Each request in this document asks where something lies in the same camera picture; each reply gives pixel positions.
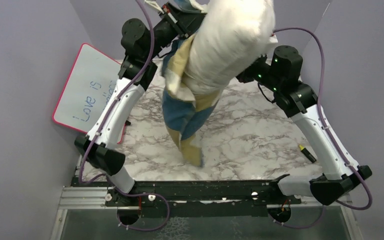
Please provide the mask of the white pillow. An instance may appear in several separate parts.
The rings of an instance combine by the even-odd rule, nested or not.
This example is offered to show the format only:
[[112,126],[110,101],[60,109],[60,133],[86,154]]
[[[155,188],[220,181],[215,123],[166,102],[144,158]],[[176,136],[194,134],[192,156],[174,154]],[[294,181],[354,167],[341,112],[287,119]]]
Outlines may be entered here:
[[211,0],[191,43],[182,82],[195,95],[223,90],[278,44],[272,0]]

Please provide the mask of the blue beige checked pillowcase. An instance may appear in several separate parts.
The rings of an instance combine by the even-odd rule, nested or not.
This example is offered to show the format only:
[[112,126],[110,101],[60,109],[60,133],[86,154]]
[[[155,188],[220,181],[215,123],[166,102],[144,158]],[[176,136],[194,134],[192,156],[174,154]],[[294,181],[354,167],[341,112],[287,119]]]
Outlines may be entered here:
[[193,166],[202,167],[204,156],[196,133],[215,109],[225,86],[210,86],[187,74],[194,34],[205,17],[205,6],[192,0],[177,0],[176,4],[178,8],[163,6],[180,30],[179,38],[173,41],[161,66],[161,76],[165,80],[163,119],[182,158]]

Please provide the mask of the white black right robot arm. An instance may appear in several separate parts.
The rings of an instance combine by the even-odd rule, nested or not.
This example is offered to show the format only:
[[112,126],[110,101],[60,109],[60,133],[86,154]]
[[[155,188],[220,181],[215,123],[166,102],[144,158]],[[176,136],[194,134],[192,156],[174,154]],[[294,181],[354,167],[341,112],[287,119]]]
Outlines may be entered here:
[[271,64],[261,56],[237,79],[257,81],[273,92],[274,103],[301,130],[322,167],[321,176],[285,176],[268,190],[269,199],[280,204],[288,196],[314,197],[328,206],[372,176],[367,165],[360,165],[346,150],[318,106],[318,96],[299,80],[303,58],[292,46],[275,48]]

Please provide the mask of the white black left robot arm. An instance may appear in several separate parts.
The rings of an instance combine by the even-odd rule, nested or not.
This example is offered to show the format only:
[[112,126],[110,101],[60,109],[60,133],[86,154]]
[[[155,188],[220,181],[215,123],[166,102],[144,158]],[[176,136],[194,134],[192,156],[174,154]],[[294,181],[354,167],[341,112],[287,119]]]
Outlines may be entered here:
[[118,79],[100,117],[85,135],[75,139],[81,154],[80,167],[89,163],[119,191],[118,199],[124,205],[137,200],[135,180],[125,168],[126,157],[116,150],[120,135],[136,103],[151,84],[157,65],[153,58],[168,47],[175,38],[191,36],[201,25],[207,6],[194,0],[175,0],[163,5],[146,0],[139,6],[149,5],[156,10],[160,22],[138,18],[127,20],[121,29],[121,45],[125,57],[118,72]]

